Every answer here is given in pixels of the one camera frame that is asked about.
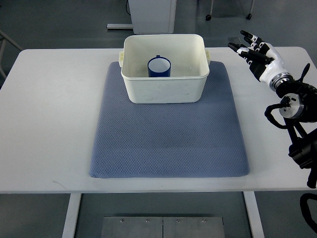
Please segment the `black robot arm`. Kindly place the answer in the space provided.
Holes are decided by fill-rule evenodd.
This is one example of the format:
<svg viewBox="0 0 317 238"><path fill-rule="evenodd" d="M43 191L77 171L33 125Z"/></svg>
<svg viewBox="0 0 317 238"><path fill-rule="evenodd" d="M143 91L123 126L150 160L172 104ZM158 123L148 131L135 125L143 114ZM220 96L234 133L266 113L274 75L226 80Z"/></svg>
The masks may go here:
<svg viewBox="0 0 317 238"><path fill-rule="evenodd" d="M280 103L266 108L265 117L270 123L280 129L286 129L292 144L289 146L289 156L301 169L310 169L307 186L317 187L317 130L307 133L301 123L317 121L317 89L303 82L308 73L307 64L300 79L289 79L281 76L273 89L276 91Z"/></svg>

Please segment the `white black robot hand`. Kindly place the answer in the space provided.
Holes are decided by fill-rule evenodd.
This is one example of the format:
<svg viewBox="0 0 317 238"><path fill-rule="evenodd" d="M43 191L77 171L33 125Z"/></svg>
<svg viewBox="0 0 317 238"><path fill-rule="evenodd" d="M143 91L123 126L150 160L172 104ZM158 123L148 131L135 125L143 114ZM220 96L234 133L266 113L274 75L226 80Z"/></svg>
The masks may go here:
<svg viewBox="0 0 317 238"><path fill-rule="evenodd" d="M293 79L284 68L284 60L270 43L244 30L240 33L249 46L230 42L228 47L244 59L257 81L276 91L280 84Z"/></svg>

